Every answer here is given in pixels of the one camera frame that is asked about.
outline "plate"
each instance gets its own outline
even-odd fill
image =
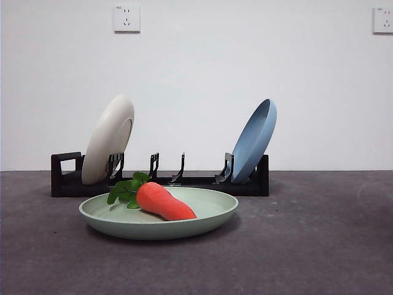
[[[235,159],[232,183],[242,183],[255,170],[269,145],[276,119],[276,105],[272,100],[263,101],[251,115],[232,152]]]
[[[223,225],[238,206],[238,200],[223,192],[193,187],[165,187],[194,211],[197,218],[165,221],[141,209],[127,209],[126,203],[108,205],[108,194],[90,198],[79,211],[94,229],[107,235],[132,240],[169,240],[209,232]]]
[[[125,151],[133,123],[132,102],[124,95],[115,97],[99,118],[88,143],[82,166],[83,184],[98,183],[105,178],[109,156]]]

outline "beige plate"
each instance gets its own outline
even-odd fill
[[[118,201],[108,205],[108,194],[84,201],[79,211],[90,226],[104,234],[133,240],[169,240],[213,230],[225,223],[238,206],[236,198],[223,192],[192,187],[166,189],[190,206],[197,218],[165,221],[140,209],[127,209]]]

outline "orange carrot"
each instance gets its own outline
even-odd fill
[[[145,183],[136,193],[139,206],[148,212],[159,214],[167,220],[197,218],[192,209],[176,199],[158,183]]]

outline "white plate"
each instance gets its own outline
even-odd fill
[[[132,102],[124,95],[115,97],[99,118],[90,138],[82,167],[83,184],[98,183],[105,178],[109,156],[125,151],[133,124]]]
[[[106,203],[103,194],[80,204],[79,211],[94,229],[108,235],[133,240],[169,240],[202,234],[225,223],[238,206],[231,195],[209,189],[166,187],[194,211],[197,218],[165,221],[140,209],[127,209],[125,203]]]

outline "green leaf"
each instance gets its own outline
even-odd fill
[[[143,172],[135,172],[133,179],[139,180],[142,184],[145,184],[150,179],[150,176]]]
[[[133,192],[130,195],[130,197],[131,197],[131,200],[130,200],[129,204],[127,205],[127,208],[128,209],[137,209],[137,208],[139,208],[139,205],[138,205],[138,203],[136,201],[136,193]]]
[[[116,183],[116,187],[121,187],[123,189],[123,191],[125,191],[125,192],[131,192],[132,191],[132,181],[131,180],[118,181]]]
[[[131,186],[133,191],[137,191],[139,187],[142,185],[142,181],[139,179],[133,179]]]
[[[129,201],[131,201],[131,194],[129,192],[122,192],[118,196],[121,202],[128,203]]]
[[[108,199],[106,200],[106,203],[108,205],[112,205],[117,199],[117,195],[115,193],[112,193],[112,191],[108,195]]]
[[[121,201],[129,202],[131,192],[132,192],[131,181],[119,181],[116,183],[115,187],[111,189],[111,192],[109,193],[106,202],[109,205],[112,205],[116,201],[117,197]]]

